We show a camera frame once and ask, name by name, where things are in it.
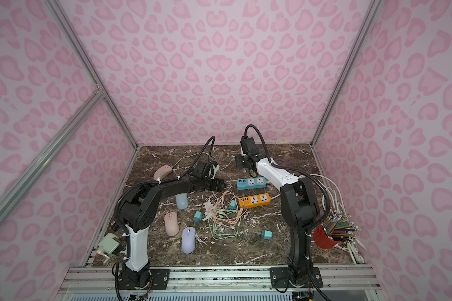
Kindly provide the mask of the teal USB charger adapter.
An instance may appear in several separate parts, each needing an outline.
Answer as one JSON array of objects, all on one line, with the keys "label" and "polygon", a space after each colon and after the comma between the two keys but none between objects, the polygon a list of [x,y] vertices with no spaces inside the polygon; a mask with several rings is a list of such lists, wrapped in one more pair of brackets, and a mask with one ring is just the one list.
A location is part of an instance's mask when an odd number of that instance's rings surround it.
[{"label": "teal USB charger adapter", "polygon": [[272,232],[269,231],[269,230],[262,230],[261,238],[264,239],[264,240],[271,240],[272,239]]},{"label": "teal USB charger adapter", "polygon": [[228,205],[229,210],[237,210],[237,202],[232,200]]}]

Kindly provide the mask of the light blue wireless mouse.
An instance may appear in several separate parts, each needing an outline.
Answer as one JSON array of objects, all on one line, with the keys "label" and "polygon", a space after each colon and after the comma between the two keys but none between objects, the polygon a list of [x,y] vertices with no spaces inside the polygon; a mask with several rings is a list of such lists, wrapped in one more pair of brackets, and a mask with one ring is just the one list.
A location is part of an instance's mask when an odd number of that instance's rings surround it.
[{"label": "light blue wireless mouse", "polygon": [[187,193],[177,194],[175,196],[177,208],[179,210],[184,210],[188,208],[189,202],[188,202],[188,196]]}]

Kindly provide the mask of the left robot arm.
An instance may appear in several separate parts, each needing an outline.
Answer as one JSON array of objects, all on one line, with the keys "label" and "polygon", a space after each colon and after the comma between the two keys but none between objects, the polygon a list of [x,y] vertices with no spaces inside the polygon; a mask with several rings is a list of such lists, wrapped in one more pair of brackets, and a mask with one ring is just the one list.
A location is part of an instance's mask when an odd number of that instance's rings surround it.
[{"label": "left robot arm", "polygon": [[153,286],[147,253],[148,234],[163,199],[195,191],[221,192],[225,189],[225,181],[216,176],[219,163],[212,159],[214,142],[213,136],[183,174],[165,180],[138,180],[119,197],[114,208],[114,221],[124,231],[126,255],[113,268],[117,293],[123,287],[144,289]]}]

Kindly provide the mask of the lavender wireless mouse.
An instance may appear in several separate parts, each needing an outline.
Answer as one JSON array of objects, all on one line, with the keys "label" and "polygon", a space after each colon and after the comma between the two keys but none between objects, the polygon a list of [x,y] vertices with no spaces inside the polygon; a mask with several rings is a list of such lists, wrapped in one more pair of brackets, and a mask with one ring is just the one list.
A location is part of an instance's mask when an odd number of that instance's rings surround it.
[{"label": "lavender wireless mouse", "polygon": [[182,252],[191,254],[195,250],[196,229],[187,227],[182,232]]}]

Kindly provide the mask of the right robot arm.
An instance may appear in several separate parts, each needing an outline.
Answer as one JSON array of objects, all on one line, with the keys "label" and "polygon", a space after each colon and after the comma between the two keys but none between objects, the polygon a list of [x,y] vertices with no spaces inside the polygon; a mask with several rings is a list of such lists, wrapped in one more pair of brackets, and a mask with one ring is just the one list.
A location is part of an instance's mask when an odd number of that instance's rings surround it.
[{"label": "right robot arm", "polygon": [[331,198],[320,181],[299,168],[275,163],[259,129],[246,126],[241,140],[241,154],[236,156],[239,168],[246,168],[266,178],[280,192],[281,214],[290,229],[290,252],[285,278],[273,286],[284,288],[311,287],[318,291],[323,285],[311,257],[313,232],[331,209]]}]

